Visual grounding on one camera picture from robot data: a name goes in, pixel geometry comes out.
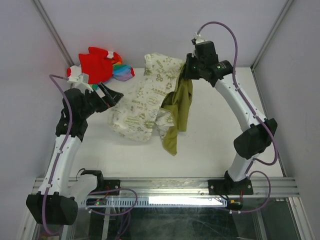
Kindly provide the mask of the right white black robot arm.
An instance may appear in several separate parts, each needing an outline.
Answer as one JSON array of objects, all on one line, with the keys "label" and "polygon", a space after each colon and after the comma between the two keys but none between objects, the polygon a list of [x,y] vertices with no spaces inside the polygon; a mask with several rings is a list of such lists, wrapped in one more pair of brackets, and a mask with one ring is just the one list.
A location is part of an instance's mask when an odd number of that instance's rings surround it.
[{"label": "right white black robot arm", "polygon": [[236,155],[223,179],[209,180],[208,192],[213,195],[253,195],[248,172],[258,156],[274,140],[278,124],[257,110],[236,80],[235,69],[227,61],[219,61],[212,41],[192,40],[194,51],[186,56],[184,77],[204,79],[225,99],[234,113],[242,133],[233,141]]}]

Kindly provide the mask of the cream green printed jacket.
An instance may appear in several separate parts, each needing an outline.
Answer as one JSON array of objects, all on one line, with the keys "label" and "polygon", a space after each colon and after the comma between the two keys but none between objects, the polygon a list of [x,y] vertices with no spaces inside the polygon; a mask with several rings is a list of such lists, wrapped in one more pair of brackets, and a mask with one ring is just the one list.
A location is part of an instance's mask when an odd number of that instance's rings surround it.
[{"label": "cream green printed jacket", "polygon": [[144,56],[144,73],[111,108],[107,123],[121,137],[147,142],[157,130],[163,148],[177,154],[178,134],[186,132],[193,83],[183,76],[186,62],[160,53]]}]

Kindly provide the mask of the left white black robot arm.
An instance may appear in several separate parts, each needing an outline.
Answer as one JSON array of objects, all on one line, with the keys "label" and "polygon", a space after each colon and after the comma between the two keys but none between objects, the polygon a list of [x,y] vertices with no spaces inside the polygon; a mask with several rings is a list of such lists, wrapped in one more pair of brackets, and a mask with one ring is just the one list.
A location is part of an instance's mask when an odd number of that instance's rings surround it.
[{"label": "left white black robot arm", "polygon": [[63,109],[48,170],[38,192],[26,199],[26,206],[38,224],[72,225],[89,193],[97,195],[105,188],[100,170],[85,170],[75,186],[68,187],[73,162],[88,128],[87,119],[114,107],[124,96],[103,83],[98,87],[104,96],[95,90],[82,92],[78,88],[62,93]]}]

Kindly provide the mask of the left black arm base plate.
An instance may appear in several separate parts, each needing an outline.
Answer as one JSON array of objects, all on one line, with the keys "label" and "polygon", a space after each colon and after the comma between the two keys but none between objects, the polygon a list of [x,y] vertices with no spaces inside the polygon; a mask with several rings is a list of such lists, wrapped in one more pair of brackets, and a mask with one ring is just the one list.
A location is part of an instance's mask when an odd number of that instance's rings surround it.
[{"label": "left black arm base plate", "polygon": [[119,196],[120,192],[118,189],[121,187],[121,181],[119,179],[105,179],[103,183],[103,190],[117,190],[113,192],[108,192],[107,196]]}]

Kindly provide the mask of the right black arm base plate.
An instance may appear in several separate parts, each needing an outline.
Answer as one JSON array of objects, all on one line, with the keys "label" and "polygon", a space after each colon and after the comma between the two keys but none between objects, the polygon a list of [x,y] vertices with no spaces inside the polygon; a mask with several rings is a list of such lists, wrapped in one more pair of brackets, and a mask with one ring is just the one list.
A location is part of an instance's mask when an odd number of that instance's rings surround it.
[{"label": "right black arm base plate", "polygon": [[240,195],[250,196],[254,194],[252,182],[245,178],[241,181],[227,179],[209,179],[208,192],[210,196],[215,195]]}]

